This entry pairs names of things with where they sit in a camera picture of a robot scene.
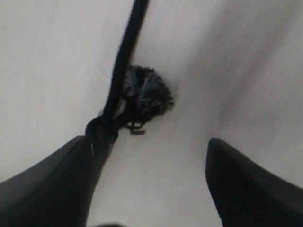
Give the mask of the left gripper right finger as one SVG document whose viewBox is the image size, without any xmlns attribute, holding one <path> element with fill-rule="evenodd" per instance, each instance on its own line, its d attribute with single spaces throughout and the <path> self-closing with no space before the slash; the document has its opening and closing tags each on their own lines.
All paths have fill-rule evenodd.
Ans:
<svg viewBox="0 0 303 227">
<path fill-rule="evenodd" d="M 303 190 L 220 138 L 209 140 L 205 178 L 224 227 L 301 227 Z"/>
</svg>

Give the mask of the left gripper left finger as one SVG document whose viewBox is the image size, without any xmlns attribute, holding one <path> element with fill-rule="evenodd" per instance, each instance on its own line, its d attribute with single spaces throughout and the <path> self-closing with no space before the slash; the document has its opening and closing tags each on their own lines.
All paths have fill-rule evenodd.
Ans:
<svg viewBox="0 0 303 227">
<path fill-rule="evenodd" d="M 112 143 L 77 136 L 0 184 L 3 227 L 84 227 Z"/>
</svg>

